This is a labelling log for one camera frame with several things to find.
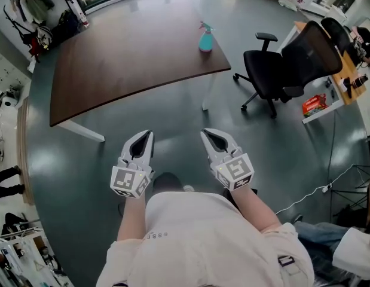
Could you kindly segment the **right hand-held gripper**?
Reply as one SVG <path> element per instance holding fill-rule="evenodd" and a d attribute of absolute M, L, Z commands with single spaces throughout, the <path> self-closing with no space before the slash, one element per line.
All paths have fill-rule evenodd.
<path fill-rule="evenodd" d="M 235 191 L 251 182 L 254 176 L 251 160 L 230 134 L 205 128 L 200 132 L 200 136 L 215 178 L 228 191 Z M 221 154 L 227 155 L 217 159 Z"/>

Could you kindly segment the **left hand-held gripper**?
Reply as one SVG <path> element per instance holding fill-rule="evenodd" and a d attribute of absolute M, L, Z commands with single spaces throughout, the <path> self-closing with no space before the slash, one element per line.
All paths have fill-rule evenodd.
<path fill-rule="evenodd" d="M 153 131 L 144 130 L 127 140 L 112 167 L 110 188 L 119 196 L 139 199 L 154 175 L 150 166 L 153 153 Z"/>

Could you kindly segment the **teal spray bottle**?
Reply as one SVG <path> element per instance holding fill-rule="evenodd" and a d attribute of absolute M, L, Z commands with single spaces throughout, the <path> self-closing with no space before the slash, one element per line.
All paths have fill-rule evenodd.
<path fill-rule="evenodd" d="M 198 43 L 198 48 L 200 51 L 208 53 L 211 52 L 213 49 L 213 35 L 212 32 L 214 28 L 212 28 L 210 25 L 205 23 L 204 21 L 200 22 L 201 25 L 199 29 L 203 29 L 203 34 L 201 35 L 201 38 Z"/>

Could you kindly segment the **person's right forearm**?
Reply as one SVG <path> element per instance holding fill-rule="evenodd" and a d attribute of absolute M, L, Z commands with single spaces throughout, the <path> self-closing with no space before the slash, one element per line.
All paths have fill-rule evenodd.
<path fill-rule="evenodd" d="M 261 233 L 281 226 L 276 214 L 253 192 L 250 186 L 245 185 L 230 193 L 244 218 Z"/>

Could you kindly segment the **person's left forearm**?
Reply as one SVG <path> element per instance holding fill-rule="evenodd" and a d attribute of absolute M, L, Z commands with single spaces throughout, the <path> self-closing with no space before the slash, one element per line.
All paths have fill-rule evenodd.
<path fill-rule="evenodd" d="M 123 218 L 117 234 L 117 241 L 142 240 L 146 234 L 146 200 L 145 193 L 138 199 L 126 198 Z"/>

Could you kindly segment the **person's black trousers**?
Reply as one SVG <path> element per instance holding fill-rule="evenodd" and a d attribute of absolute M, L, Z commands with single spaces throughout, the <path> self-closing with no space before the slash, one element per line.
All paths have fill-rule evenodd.
<path fill-rule="evenodd" d="M 184 192 L 184 186 L 179 178 L 169 172 L 157 176 L 152 185 L 152 195 L 166 192 Z"/>

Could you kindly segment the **dark brown wooden table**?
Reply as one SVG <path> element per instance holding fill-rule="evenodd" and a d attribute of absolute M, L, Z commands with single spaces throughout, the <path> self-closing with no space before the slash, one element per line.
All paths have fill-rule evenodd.
<path fill-rule="evenodd" d="M 105 17 L 65 41 L 54 70 L 50 126 L 103 142 L 73 118 L 113 101 L 231 66 L 217 42 L 199 49 L 201 17 L 186 4 Z"/>

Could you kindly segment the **person's cream shirt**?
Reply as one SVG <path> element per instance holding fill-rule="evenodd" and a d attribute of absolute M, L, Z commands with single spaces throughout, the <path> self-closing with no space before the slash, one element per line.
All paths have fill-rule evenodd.
<path fill-rule="evenodd" d="M 278 256 L 294 258 L 303 281 L 285 286 Z M 96 287 L 313 287 L 314 271 L 292 224 L 258 231 L 226 198 L 166 192 L 146 205 L 142 240 L 110 246 Z"/>

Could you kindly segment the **red snack packet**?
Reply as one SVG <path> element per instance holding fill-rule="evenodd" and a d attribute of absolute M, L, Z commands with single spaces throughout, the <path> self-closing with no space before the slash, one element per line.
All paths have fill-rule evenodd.
<path fill-rule="evenodd" d="M 326 109 L 327 107 L 328 105 L 326 104 L 326 95 L 317 94 L 302 104 L 303 116 L 305 118 L 310 117 Z"/>

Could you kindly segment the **black mesh office chair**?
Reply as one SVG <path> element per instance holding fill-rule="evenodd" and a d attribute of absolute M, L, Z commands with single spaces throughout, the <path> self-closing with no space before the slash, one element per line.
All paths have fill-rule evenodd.
<path fill-rule="evenodd" d="M 243 54 L 247 76 L 235 73 L 233 80 L 240 78 L 250 82 L 255 93 L 241 106 L 259 96 L 266 100 L 271 109 L 271 118 L 277 117 L 275 100 L 283 103 L 301 97 L 304 87 L 319 78 L 339 73 L 343 68 L 338 50 L 328 34 L 315 21 L 309 21 L 302 31 L 281 52 L 268 50 L 277 37 L 270 33 L 257 33 L 262 40 L 261 50 L 248 50 Z"/>

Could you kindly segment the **pile of dark bags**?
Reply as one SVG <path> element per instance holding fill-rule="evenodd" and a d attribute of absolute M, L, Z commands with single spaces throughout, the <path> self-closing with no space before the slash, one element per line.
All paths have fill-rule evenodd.
<path fill-rule="evenodd" d="M 64 11 L 59 18 L 58 24 L 49 29 L 43 25 L 37 25 L 35 30 L 23 34 L 20 38 L 23 43 L 30 47 L 29 53 L 39 62 L 39 55 L 51 48 L 57 47 L 67 39 L 80 33 L 81 25 L 76 15 L 72 11 Z"/>

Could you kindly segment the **light wooden desk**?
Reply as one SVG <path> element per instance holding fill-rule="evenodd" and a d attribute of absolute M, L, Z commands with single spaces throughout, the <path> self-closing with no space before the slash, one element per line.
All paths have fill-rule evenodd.
<path fill-rule="evenodd" d="M 335 90 L 335 94 L 337 95 L 338 99 L 333 101 L 332 104 L 328 106 L 327 108 L 325 108 L 324 110 L 319 111 L 313 114 L 312 116 L 305 117 L 302 120 L 303 124 L 307 124 L 330 112 L 334 112 L 336 109 L 344 105 L 352 104 L 362 94 L 364 94 L 364 92 L 366 92 L 366 87 L 364 85 L 358 88 L 351 87 L 351 97 L 349 97 L 347 91 L 344 91 L 344 85 L 342 85 L 343 80 L 346 78 L 349 78 L 351 82 L 354 82 L 356 78 L 360 77 L 360 74 L 358 73 L 355 65 L 353 64 L 347 52 L 345 52 L 344 55 L 341 56 L 341 60 L 343 63 L 342 70 L 337 74 L 328 76 L 329 82 L 332 83 L 334 90 Z"/>

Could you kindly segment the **black tripod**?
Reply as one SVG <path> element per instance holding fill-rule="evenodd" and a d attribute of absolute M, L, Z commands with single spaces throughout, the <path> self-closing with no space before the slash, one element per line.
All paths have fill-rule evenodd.
<path fill-rule="evenodd" d="M 333 222 L 370 233 L 370 171 L 367 167 L 352 164 L 330 184 L 331 200 L 344 203 L 330 213 Z"/>

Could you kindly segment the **grey locker cabinet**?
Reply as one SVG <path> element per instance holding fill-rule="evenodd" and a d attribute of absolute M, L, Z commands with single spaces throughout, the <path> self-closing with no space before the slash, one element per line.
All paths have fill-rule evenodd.
<path fill-rule="evenodd" d="M 12 87 L 23 87 L 30 83 L 30 78 L 16 68 L 0 53 L 0 91 Z"/>

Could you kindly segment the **white cluttered shelf rack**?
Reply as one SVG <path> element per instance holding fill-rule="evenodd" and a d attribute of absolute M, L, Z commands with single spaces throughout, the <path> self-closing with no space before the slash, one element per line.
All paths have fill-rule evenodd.
<path fill-rule="evenodd" d="M 32 227 L 0 236 L 0 287 L 74 287 L 44 230 Z"/>

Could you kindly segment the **rail of hanging clothes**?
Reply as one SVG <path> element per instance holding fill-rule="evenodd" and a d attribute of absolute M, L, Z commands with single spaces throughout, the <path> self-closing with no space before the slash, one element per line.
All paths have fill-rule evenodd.
<path fill-rule="evenodd" d="M 47 21 L 54 8 L 52 0 L 9 0 L 10 18 L 27 24 L 40 25 Z"/>

